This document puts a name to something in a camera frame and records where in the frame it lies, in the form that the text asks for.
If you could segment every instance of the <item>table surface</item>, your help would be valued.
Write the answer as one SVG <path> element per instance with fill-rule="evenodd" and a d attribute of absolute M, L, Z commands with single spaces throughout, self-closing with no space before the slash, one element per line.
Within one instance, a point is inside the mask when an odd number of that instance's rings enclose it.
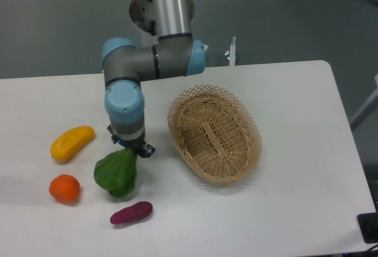
<path fill-rule="evenodd" d="M 186 166 L 167 127 L 184 89 L 215 84 L 250 111 L 262 136 L 258 166 L 227 187 Z M 113 199 L 93 179 L 112 151 L 103 75 L 0 80 L 1 256 L 305 256 L 362 251 L 356 216 L 374 212 L 331 67 L 323 61 L 212 67 L 198 76 L 142 84 L 148 142 L 136 189 Z M 50 155 L 64 131 L 96 138 L 67 165 Z M 48 193 L 60 174 L 82 186 L 73 206 Z M 110 216 L 138 201 L 154 212 L 135 225 Z"/>

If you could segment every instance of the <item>woven basket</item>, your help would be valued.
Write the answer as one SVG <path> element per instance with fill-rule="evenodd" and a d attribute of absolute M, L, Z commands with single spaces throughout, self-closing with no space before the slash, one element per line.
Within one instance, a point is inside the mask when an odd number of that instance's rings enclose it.
<path fill-rule="evenodd" d="M 168 114 L 177 150 L 200 177 L 215 183 L 243 178 L 261 153 L 259 131 L 229 91 L 202 85 L 177 97 Z"/>

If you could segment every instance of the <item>orange toy fruit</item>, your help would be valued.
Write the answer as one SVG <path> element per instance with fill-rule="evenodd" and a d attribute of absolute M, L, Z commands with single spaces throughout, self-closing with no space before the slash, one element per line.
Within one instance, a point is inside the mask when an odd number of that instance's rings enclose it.
<path fill-rule="evenodd" d="M 72 175 L 62 174 L 52 180 L 48 191 L 59 202 L 69 204 L 78 198 L 80 183 Z"/>

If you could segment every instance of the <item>green vegetable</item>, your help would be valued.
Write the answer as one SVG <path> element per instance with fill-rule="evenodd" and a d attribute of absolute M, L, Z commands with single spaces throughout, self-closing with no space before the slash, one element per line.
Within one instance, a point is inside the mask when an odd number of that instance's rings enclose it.
<path fill-rule="evenodd" d="M 94 180 L 116 198 L 125 197 L 135 187 L 136 155 L 131 149 L 113 152 L 96 163 Z"/>

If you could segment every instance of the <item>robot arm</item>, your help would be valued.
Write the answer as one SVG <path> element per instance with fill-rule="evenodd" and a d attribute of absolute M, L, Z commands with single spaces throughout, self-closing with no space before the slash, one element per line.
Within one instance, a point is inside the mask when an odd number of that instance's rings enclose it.
<path fill-rule="evenodd" d="M 188 0 L 152 0 L 159 44 L 135 48 L 127 38 L 108 40 L 102 51 L 105 108 L 114 143 L 149 157 L 145 145 L 144 98 L 140 82 L 202 73 L 204 46 L 193 40 Z"/>

